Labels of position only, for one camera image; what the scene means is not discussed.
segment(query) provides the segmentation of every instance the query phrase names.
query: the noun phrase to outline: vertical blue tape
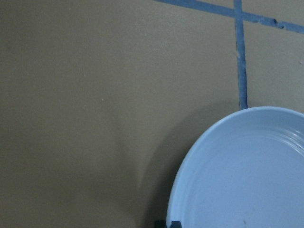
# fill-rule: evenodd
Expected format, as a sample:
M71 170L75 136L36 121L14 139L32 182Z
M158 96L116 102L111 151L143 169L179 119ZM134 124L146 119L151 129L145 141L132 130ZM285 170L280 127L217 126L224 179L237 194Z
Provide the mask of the vertical blue tape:
M242 0L234 0L235 19L236 19L236 38L237 38L237 71L238 71L238 91L240 109L248 108L247 104L247 74L245 59L245 39L243 25Z

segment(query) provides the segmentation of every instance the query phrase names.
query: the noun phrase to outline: blue tape strip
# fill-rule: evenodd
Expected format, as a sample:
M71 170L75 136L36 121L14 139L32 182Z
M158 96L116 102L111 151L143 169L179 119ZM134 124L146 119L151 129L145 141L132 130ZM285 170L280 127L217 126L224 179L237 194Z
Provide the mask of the blue tape strip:
M182 6L189 9L200 10L208 13L219 14L226 17L231 17L231 18L235 17L234 9L218 6L214 4L209 4L197 0L155 0L155 1L164 2L176 6ZM252 14L247 12L242 12L242 13L243 13L243 20L245 21L260 23L262 25L271 26L278 29L286 29L287 31L304 34L304 26L285 22L285 21L278 22L274 18L268 18L257 14Z
M236 17L236 38L237 38L237 71L238 71L238 91L240 109L248 108L247 105L247 74L245 59L245 39L243 25L242 0L234 0Z

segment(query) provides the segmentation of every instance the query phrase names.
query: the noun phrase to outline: white plate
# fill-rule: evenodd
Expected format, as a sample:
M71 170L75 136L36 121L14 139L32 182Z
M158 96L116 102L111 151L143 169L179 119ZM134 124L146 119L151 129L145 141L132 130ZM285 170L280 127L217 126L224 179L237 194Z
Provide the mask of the white plate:
M249 108L193 145L172 187L167 226L304 228L304 115Z

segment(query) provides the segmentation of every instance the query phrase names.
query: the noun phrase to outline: blue tape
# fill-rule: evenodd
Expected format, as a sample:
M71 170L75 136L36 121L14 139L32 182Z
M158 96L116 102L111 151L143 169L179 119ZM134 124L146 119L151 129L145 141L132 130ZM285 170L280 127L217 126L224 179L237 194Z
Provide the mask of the blue tape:
M245 59L245 39L243 25L242 0L234 0L236 18L236 38L237 38L237 71L238 71L238 91L240 109L248 108L247 105L247 74Z
M200 10L208 13L219 14L226 17L231 17L231 18L235 17L234 9L218 6L214 4L209 4L197 0L155 0L155 1L164 2L176 6L182 6L189 9ZM304 34L304 26L301 25L297 25L285 21L279 22L274 18L268 18L247 12L242 12L242 14L243 14L242 15L243 20L245 21L260 23L261 25L271 26L278 29L285 29L287 31Z

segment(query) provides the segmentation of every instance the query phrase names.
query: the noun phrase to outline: blue line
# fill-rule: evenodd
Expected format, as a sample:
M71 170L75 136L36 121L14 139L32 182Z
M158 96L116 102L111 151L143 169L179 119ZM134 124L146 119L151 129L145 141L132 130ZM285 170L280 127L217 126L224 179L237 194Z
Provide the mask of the blue line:
M219 14L230 18L235 17L234 9L218 6L214 4L209 4L197 0L155 0L155 1L164 2L176 6L182 6L189 9L200 10L208 13ZM304 34L304 26L302 25L297 25L285 21L279 22L274 18L268 18L257 14L243 12L243 20Z
M245 59L245 39L242 0L234 0L234 9L236 14L236 38L237 38L237 72L238 72L238 92L240 109L248 108L247 105L247 74Z

